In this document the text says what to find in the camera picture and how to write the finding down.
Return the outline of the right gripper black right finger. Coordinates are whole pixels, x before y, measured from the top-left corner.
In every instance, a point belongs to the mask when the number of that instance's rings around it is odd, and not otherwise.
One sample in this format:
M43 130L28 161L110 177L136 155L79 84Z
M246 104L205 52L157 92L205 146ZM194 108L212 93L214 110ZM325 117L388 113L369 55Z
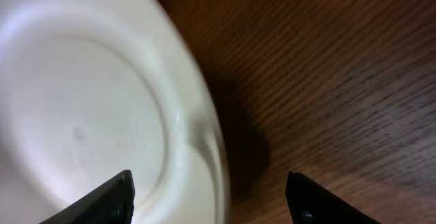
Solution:
M294 224L378 224L301 173L288 173L285 197Z

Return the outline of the cream plate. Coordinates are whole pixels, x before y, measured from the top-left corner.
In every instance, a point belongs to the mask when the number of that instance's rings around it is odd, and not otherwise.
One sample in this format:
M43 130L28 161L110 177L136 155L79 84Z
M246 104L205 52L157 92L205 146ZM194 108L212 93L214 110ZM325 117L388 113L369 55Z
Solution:
M130 170L134 223L227 223L217 113L158 0L1 0L1 222Z

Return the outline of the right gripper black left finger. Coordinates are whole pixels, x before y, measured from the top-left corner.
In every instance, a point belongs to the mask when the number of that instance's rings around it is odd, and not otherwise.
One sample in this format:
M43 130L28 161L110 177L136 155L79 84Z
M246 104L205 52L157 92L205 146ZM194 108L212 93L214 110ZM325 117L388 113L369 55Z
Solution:
M123 170L41 224L131 224L134 198L132 173Z

